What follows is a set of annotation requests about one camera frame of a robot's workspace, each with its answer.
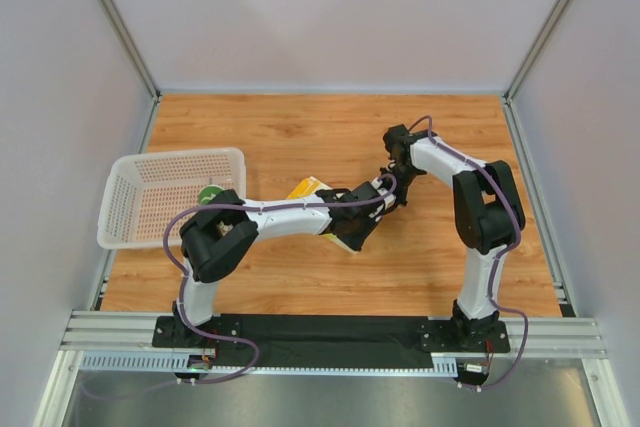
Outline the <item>lime yellow towel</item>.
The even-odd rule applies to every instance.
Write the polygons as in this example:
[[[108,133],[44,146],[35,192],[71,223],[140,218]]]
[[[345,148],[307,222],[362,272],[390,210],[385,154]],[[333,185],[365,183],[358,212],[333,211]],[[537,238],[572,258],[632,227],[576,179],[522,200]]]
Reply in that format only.
[[[299,184],[287,195],[287,200],[299,199],[316,193],[319,190],[330,190],[331,187],[324,182],[320,181],[314,176],[309,176],[302,179]],[[326,240],[331,241],[338,247],[349,252],[350,254],[357,254],[357,251],[349,247],[343,241],[341,241],[336,235],[331,233],[323,234]]]

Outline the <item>green dinosaur pattern towel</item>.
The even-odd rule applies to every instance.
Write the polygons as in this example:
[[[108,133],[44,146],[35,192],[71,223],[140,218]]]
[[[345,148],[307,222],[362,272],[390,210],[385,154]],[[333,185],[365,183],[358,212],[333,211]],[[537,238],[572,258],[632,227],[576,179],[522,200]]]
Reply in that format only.
[[[224,189],[222,187],[215,184],[205,186],[198,194],[198,204],[207,205],[223,191]]]

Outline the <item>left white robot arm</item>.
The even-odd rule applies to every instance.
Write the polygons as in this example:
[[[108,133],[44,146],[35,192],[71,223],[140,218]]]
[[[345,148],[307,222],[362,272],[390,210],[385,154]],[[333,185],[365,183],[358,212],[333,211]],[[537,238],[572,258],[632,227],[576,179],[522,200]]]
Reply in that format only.
[[[208,343],[204,326],[213,318],[219,281],[229,276],[256,243],[294,236],[329,236],[359,252],[384,215],[396,203],[397,182],[390,174],[353,190],[320,188],[279,201],[243,199],[221,190],[178,217],[183,262],[169,258],[183,272],[174,302],[173,342],[200,347]]]

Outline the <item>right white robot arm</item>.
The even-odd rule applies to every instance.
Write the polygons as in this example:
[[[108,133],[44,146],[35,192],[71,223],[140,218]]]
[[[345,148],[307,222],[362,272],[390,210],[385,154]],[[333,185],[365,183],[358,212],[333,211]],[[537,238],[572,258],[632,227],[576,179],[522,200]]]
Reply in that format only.
[[[449,146],[429,128],[403,124],[383,136],[397,180],[396,204],[406,205],[413,180],[431,174],[452,189],[456,231],[466,247],[464,279],[447,320],[420,328],[428,352],[507,353],[510,343],[496,294],[507,253],[521,240],[526,219],[510,166],[484,162]]]

